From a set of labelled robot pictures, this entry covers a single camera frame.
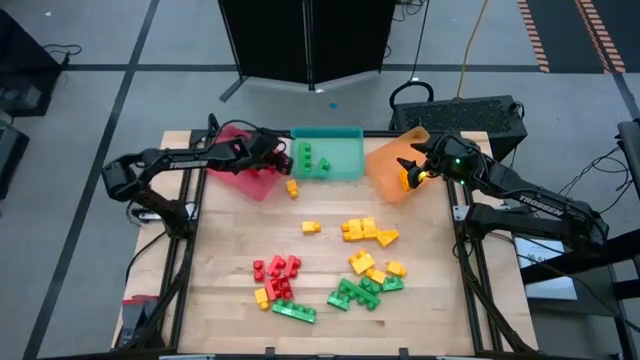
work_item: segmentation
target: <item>yellow lego brick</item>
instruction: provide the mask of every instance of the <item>yellow lego brick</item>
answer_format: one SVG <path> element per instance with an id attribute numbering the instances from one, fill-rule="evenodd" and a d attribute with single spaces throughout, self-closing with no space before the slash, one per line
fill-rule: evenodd
<path id="1" fill-rule="evenodd" d="M 260 310 L 266 311 L 269 309 L 269 297 L 267 296 L 267 290 L 264 288 L 258 289 L 253 292 L 256 297 L 256 304 L 260 305 Z"/>
<path id="2" fill-rule="evenodd" d="M 360 250 L 355 255 L 349 257 L 349 264 L 353 267 L 353 271 L 360 275 L 368 268 L 375 265 L 376 262 L 368 252 Z"/>
<path id="3" fill-rule="evenodd" d="M 322 226 L 317 221 L 303 221 L 302 222 L 302 232 L 304 234 L 313 234 L 320 232 Z"/>
<path id="4" fill-rule="evenodd" d="M 387 275 L 385 275 L 382 271 L 374 268 L 367 269 L 366 274 L 369 279 L 377 282 L 380 285 L 382 285 L 384 283 L 384 279 L 387 278 Z"/>
<path id="5" fill-rule="evenodd" d="M 409 187 L 409 178 L 407 177 L 409 172 L 405 169 L 400 170 L 400 183 L 402 184 L 402 188 L 404 191 L 409 191 L 411 188 Z"/>
<path id="6" fill-rule="evenodd" d="M 360 219 L 352 219 L 342 224 L 342 232 L 344 241 L 357 241 L 364 238 Z"/>
<path id="7" fill-rule="evenodd" d="M 375 218 L 362 219 L 362 230 L 364 231 L 364 238 L 373 240 L 378 237 L 378 229 L 376 229 Z"/>
<path id="8" fill-rule="evenodd" d="M 292 199 L 298 197 L 298 184 L 296 184 L 295 179 L 287 180 L 287 191 Z"/>
<path id="9" fill-rule="evenodd" d="M 378 230 L 378 242 L 382 247 L 387 247 L 387 245 L 391 244 L 399 235 L 398 230 Z"/>
<path id="10" fill-rule="evenodd" d="M 407 268 L 398 262 L 389 261 L 387 262 L 387 272 L 393 275 L 405 276 L 407 275 Z"/>

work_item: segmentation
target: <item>teal bin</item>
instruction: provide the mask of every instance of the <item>teal bin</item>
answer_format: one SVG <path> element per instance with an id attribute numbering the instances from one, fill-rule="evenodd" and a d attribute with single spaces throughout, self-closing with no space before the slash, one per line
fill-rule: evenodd
<path id="1" fill-rule="evenodd" d="M 328 126 L 291 129 L 293 176 L 296 179 L 358 180 L 364 174 L 364 135 L 361 127 Z M 311 147 L 310 169 L 305 151 Z M 329 162 L 329 169 L 324 171 Z"/>

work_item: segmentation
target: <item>floor tile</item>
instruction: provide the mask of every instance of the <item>floor tile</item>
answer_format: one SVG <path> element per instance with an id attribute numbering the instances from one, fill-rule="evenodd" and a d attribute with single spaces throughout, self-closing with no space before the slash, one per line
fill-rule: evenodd
<path id="1" fill-rule="evenodd" d="M 0 203 L 0 347 L 22 357 L 102 136 L 121 73 L 63 73 L 44 117 L 17 118 L 31 141 Z"/>

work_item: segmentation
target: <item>yellow cable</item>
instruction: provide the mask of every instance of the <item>yellow cable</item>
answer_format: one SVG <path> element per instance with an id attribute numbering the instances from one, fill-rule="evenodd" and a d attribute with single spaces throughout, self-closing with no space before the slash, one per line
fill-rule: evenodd
<path id="1" fill-rule="evenodd" d="M 478 16 L 478 20 L 476 20 L 476 26 L 473 28 L 473 32 L 471 33 L 471 38 L 469 38 L 469 43 L 467 43 L 467 50 L 464 52 L 464 61 L 462 62 L 462 70 L 460 71 L 460 82 L 458 83 L 458 92 L 456 92 L 456 99 L 460 102 L 460 90 L 462 90 L 462 79 L 464 78 L 464 71 L 467 67 L 467 58 L 469 57 L 469 50 L 471 49 L 471 43 L 473 43 L 473 38 L 476 36 L 476 31 L 478 31 L 478 27 L 480 26 L 480 22 L 482 21 L 482 16 L 484 15 L 484 10 L 487 8 L 487 4 L 489 0 L 484 0 L 484 4 L 482 4 L 482 10 L 480 10 L 480 16 Z"/>

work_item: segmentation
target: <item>red lego brick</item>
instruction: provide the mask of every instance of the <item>red lego brick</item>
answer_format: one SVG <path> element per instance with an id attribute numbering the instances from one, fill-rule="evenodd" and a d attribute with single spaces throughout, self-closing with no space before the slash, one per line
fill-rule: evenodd
<path id="1" fill-rule="evenodd" d="M 277 280 L 269 279 L 264 282 L 264 288 L 267 290 L 267 297 L 269 297 L 269 301 L 276 301 L 277 298 L 280 297 L 280 292 L 277 291 Z"/>
<path id="2" fill-rule="evenodd" d="M 267 274 L 277 278 L 280 276 L 280 269 L 283 269 L 287 263 L 280 257 L 280 255 L 276 255 L 271 260 L 271 265 L 267 269 Z"/>
<path id="3" fill-rule="evenodd" d="M 291 289 L 288 278 L 273 279 L 272 281 L 274 281 L 274 286 L 277 288 L 277 298 L 282 298 L 287 301 L 293 300 L 293 290 Z"/>
<path id="4" fill-rule="evenodd" d="M 264 281 L 264 261 L 256 260 L 253 262 L 253 280 L 256 282 Z"/>
<path id="5" fill-rule="evenodd" d="M 302 262 L 297 257 L 290 255 L 287 259 L 287 266 L 284 268 L 284 276 L 294 278 L 298 276 L 298 268 Z"/>

